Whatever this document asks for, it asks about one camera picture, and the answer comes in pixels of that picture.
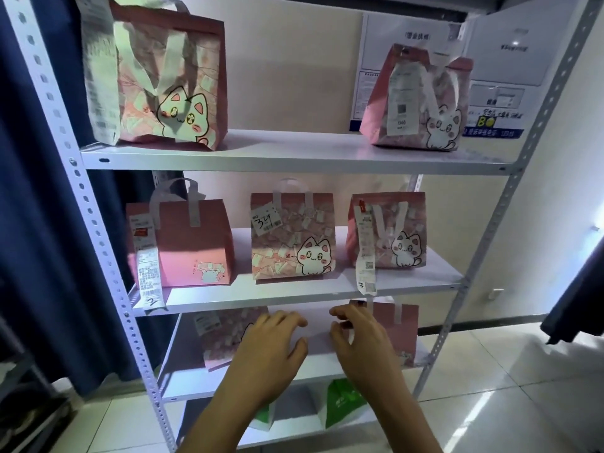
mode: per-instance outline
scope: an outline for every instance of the white shelf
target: white shelf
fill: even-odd
[[[343,378],[344,372],[332,349],[329,327],[334,317],[329,308],[342,304],[340,301],[312,304],[276,305],[276,310],[300,312],[309,322],[304,328],[296,329],[292,345],[302,336],[309,339],[309,354],[298,370],[292,384],[311,383]],[[208,372],[204,367],[204,351],[195,330],[194,313],[181,315],[175,327],[170,346],[166,352],[158,382],[164,402],[211,397],[221,383],[228,367]],[[415,367],[428,364],[430,352],[417,340]]]
[[[513,164],[467,150],[436,152],[370,145],[364,136],[337,133],[230,130],[221,150],[182,150],[182,144],[107,146],[82,150],[90,170],[275,171],[509,175]]]
[[[233,229],[235,244],[236,278],[226,286],[192,286],[165,288],[165,309],[149,312],[140,306],[140,294],[134,288],[130,293],[135,316],[192,313],[207,310],[282,305],[359,297],[356,288],[355,268],[345,253],[346,227],[336,227],[336,269],[313,279],[309,277],[289,280],[268,280],[256,283],[252,277],[251,230]],[[401,270],[378,269],[377,294],[380,296],[419,294],[458,289],[463,276],[438,254],[428,248],[425,267]]]
[[[186,403],[184,413],[181,417],[180,426],[174,426],[174,432],[177,439],[182,439],[188,433],[199,414],[204,410],[211,398],[190,400]],[[249,448],[253,446],[265,445],[268,443],[281,442],[287,439],[296,439],[297,437],[306,437],[307,435],[320,434],[334,429],[341,429],[347,426],[361,425],[377,421],[375,414],[370,407],[360,418],[350,423],[325,430],[321,426],[321,421],[316,414],[308,388],[305,386],[294,386],[288,388],[277,399],[275,410],[275,422],[270,431],[259,431],[258,429],[247,428],[239,448]]]

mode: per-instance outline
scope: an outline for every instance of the wall outlet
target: wall outlet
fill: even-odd
[[[495,288],[489,292],[489,300],[495,300],[497,297],[501,295],[503,292],[503,288]]]

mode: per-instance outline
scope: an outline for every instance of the pink paper bag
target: pink paper bag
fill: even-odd
[[[473,61],[448,60],[424,49],[392,46],[361,122],[361,133],[371,144],[458,148],[467,121]]]
[[[355,206],[363,205],[373,220],[376,267],[411,268],[426,265],[426,194],[377,192],[354,194],[348,212],[346,251],[352,264],[359,253]]]
[[[268,203],[276,205],[282,224],[260,236],[252,227],[254,280],[332,272],[336,266],[333,194],[252,194],[252,214]]]
[[[195,327],[204,349],[205,368],[209,372],[232,361],[246,331],[263,313],[268,313],[266,307],[218,310],[195,316]]]
[[[403,365],[413,367],[417,349],[417,328],[419,324],[419,306],[394,303],[392,297],[388,303],[373,302],[373,317],[380,323],[392,343],[396,354],[404,359]],[[351,304],[368,307],[364,301],[351,300]]]
[[[110,7],[118,50],[120,139],[147,143],[165,137],[162,142],[175,149],[183,148],[176,140],[216,150],[227,134],[224,23],[182,9],[113,1]]]
[[[168,193],[178,180],[191,184],[188,201]],[[128,218],[146,213],[153,218],[163,288],[230,284],[235,253],[226,212],[222,200],[203,200],[197,183],[184,178],[160,183],[148,204],[126,205]],[[138,285],[137,255],[129,227],[128,232],[128,264]]]

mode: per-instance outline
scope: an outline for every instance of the metal shelving unit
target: metal shelving unit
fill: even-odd
[[[343,4],[342,0],[295,1],[354,7]],[[372,3],[372,10],[390,12],[395,12],[390,10],[393,4],[408,8],[406,3],[410,2],[410,0],[365,1]],[[218,152],[167,150],[162,149],[161,145],[147,145],[144,148],[134,146],[115,148],[95,144],[79,149],[30,0],[4,0],[31,79],[39,95],[44,115],[54,137],[57,151],[79,205],[82,219],[87,226],[122,326],[130,342],[132,353],[171,451],[176,450],[176,439],[186,433],[192,419],[207,404],[208,397],[213,394],[223,375],[221,372],[212,374],[211,377],[207,373],[204,374],[199,363],[182,352],[181,343],[186,342],[187,334],[190,332],[187,330],[186,321],[183,320],[187,313],[243,305],[308,303],[297,305],[297,308],[308,308],[309,311],[305,311],[305,313],[312,315],[319,311],[318,309],[314,310],[314,313],[310,311],[313,306],[320,306],[317,302],[335,301],[359,295],[355,289],[354,270],[342,269],[345,265],[340,264],[339,271],[325,280],[255,285],[247,270],[249,230],[235,229],[238,270],[240,270],[236,281],[228,287],[170,289],[165,293],[167,308],[152,313],[155,315],[177,313],[181,315],[175,327],[166,360],[162,365],[158,383],[149,364],[135,320],[135,316],[144,313],[137,308],[136,290],[128,293],[120,277],[107,230],[87,176],[87,169],[397,173],[413,175],[411,189],[419,188],[422,174],[508,176],[499,202],[465,275],[459,274],[433,251],[428,258],[428,266],[421,269],[395,275],[378,272],[377,285],[381,295],[445,290],[457,292],[433,349],[429,353],[422,353],[419,350],[420,359],[418,361],[419,365],[423,367],[423,371],[414,389],[414,395],[417,397],[438,358],[457,313],[464,304],[468,290],[472,286],[495,232],[590,34],[602,2],[603,0],[588,0],[534,124],[528,131],[519,157],[515,162],[508,163],[464,150],[455,153],[384,150],[367,144],[360,135],[254,130],[232,130],[225,141],[226,149]],[[442,9],[442,13],[437,12],[440,13],[438,15],[442,14],[441,17],[437,18],[445,19],[446,15],[455,14],[446,13],[447,9],[461,9],[466,14],[485,14],[496,10],[501,5],[501,0],[414,0],[414,6],[417,7],[421,4],[429,6],[427,8],[429,10],[435,6]],[[339,230],[340,243],[344,241],[341,232],[345,232],[345,229]],[[330,353],[311,355],[309,361],[298,373],[295,384],[278,401],[277,420],[272,429],[267,433],[248,429],[240,446],[261,445],[320,432],[321,426],[316,413],[310,408],[308,398],[304,394],[305,386],[299,383],[340,376],[341,368],[334,358]],[[171,426],[164,404],[174,400],[187,400],[187,404],[181,422]],[[369,422],[374,419],[373,413],[367,412],[355,423]]]

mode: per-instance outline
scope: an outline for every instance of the cat face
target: cat face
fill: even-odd
[[[183,87],[176,87],[157,109],[157,119],[162,123],[163,136],[208,144],[208,103],[203,93],[187,98]]]
[[[304,275],[318,275],[325,272],[332,261],[331,248],[327,239],[317,243],[313,237],[309,237],[296,256],[302,264]]]
[[[412,267],[421,262],[419,256],[422,253],[422,247],[418,234],[407,237],[405,232],[401,232],[392,242],[392,252],[396,254],[396,264],[399,267]]]
[[[218,282],[224,278],[220,270],[203,269],[201,270],[201,281],[203,282]]]
[[[461,111],[455,110],[447,112],[447,106],[442,105],[439,108],[440,118],[430,118],[426,128],[430,137],[427,141],[427,147],[433,149],[453,149],[455,139],[459,135],[461,125]]]

